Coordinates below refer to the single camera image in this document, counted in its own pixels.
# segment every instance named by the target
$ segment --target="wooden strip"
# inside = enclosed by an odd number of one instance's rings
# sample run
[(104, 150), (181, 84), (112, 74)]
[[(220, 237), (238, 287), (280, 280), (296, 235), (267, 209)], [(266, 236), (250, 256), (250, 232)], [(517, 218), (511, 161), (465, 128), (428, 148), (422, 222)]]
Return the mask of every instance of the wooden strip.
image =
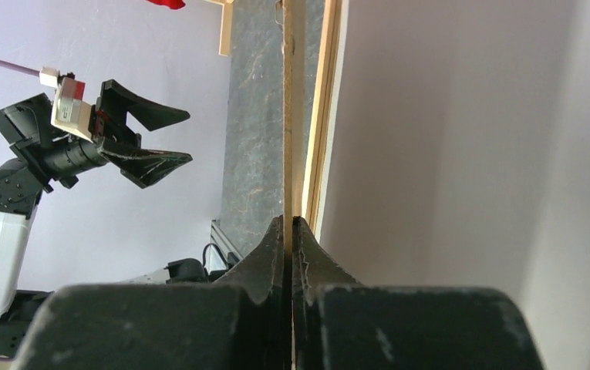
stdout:
[(339, 25), (342, 0), (326, 0), (322, 20), (322, 37), (319, 46), (319, 60), (315, 79), (315, 95), (311, 117), (311, 131), (308, 137), (304, 176), (304, 215), (312, 230), (316, 229), (319, 213), (322, 170), (329, 134), (329, 112), (331, 92), (338, 55)]
[(233, 22), (233, 4), (222, 5), (222, 25), (220, 26), (220, 52), (221, 56), (231, 54), (231, 25)]
[(305, 21), (306, 2), (283, 0), (283, 238), (287, 261), (292, 255), (292, 221), (302, 215)]

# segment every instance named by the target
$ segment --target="red connector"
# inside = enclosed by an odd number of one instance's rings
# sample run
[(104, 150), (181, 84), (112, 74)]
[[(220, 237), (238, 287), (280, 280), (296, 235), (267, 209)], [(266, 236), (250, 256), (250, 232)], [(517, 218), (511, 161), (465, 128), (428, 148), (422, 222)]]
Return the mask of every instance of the red connector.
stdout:
[(147, 0), (152, 2), (156, 5), (165, 5), (172, 10), (181, 9), (186, 6), (186, 3), (183, 0)]

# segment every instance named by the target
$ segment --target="wooden frame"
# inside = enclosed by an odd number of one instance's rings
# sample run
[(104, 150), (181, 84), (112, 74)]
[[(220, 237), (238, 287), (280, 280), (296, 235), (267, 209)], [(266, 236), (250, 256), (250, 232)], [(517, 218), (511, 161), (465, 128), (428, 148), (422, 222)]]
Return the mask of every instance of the wooden frame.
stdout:
[(292, 257), (292, 221), (302, 215), (306, 2), (283, 6), (283, 224), (285, 264)]
[(322, 37), (319, 46), (319, 61), (315, 79), (315, 95), (311, 117), (311, 131), (304, 175), (304, 217), (315, 235), (319, 227), (325, 190), (325, 160), (328, 142), (332, 138), (332, 107), (336, 65), (339, 64), (341, 39), (342, 0), (326, 0), (322, 20)]
[(206, 0), (214, 4), (222, 5), (222, 22), (220, 25), (220, 48), (221, 56), (231, 54), (231, 25), (233, 23), (233, 2), (234, 0)]

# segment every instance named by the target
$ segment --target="thin wooden plank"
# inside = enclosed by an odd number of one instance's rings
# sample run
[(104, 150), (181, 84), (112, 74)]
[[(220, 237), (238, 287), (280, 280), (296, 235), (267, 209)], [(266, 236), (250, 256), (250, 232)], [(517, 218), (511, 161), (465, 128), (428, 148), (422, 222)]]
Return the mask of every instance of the thin wooden plank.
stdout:
[(306, 3), (283, 0), (284, 247), (292, 255), (292, 220), (302, 215)]
[(322, 19), (322, 36), (315, 79), (311, 132), (308, 137), (302, 205), (303, 214), (312, 230), (316, 229), (318, 220), (319, 194), (322, 189), (322, 164), (326, 155), (331, 92), (338, 55), (341, 8), (342, 0), (326, 0)]
[(222, 5), (222, 25), (220, 26), (220, 55), (231, 54), (231, 25), (233, 24), (233, 4)]

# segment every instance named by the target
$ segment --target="robotic arm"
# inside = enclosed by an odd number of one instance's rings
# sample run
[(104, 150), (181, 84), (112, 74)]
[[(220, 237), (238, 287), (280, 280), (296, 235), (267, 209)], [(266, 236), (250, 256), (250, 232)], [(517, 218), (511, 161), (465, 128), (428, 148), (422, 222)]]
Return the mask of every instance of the robotic arm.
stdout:
[[(0, 133), (16, 156), (0, 166), (3, 335), (9, 329), (14, 333), (25, 329), (47, 295), (17, 291), (16, 285), (35, 210), (43, 191), (52, 191), (50, 181), (69, 189), (78, 181), (78, 174), (112, 163), (145, 188), (192, 161), (186, 153), (142, 149), (140, 134), (126, 126), (127, 113), (154, 131), (190, 118), (188, 112), (136, 96), (112, 79), (102, 83), (100, 97), (91, 106), (82, 101), (85, 86), (74, 75), (60, 76), (58, 71), (43, 69), (40, 78), (56, 88), (53, 104), (40, 94), (0, 110)], [(6, 352), (11, 350), (0, 348), (1, 354)]]

